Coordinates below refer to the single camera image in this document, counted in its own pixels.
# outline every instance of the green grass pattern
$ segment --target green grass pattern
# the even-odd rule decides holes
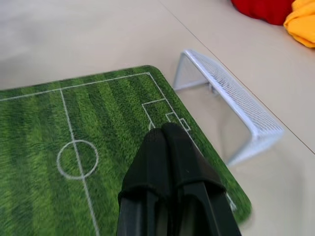
[[[22,98],[9,97],[149,72],[203,155],[215,167],[237,206],[234,216],[243,222],[251,203],[158,69],[152,66],[114,71],[26,88],[0,91],[0,235],[95,235],[81,180],[66,179],[57,169],[60,149],[71,135],[59,90]],[[95,145],[97,169],[86,178],[100,235],[116,233],[122,180],[149,129],[141,104],[163,99],[148,74],[63,89],[76,140]],[[172,112],[167,102],[147,104],[156,127]],[[169,118],[179,124],[174,114]],[[94,150],[77,143],[84,173],[95,164]],[[73,145],[62,152],[61,166],[80,176]]]

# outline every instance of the yellow fabric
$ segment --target yellow fabric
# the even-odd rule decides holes
[[[284,27],[293,38],[306,47],[315,48],[315,0],[296,0]]]

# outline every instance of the red fabric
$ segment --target red fabric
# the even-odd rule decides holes
[[[283,25],[285,18],[292,12],[294,0],[231,0],[235,8],[255,19],[273,25]]]

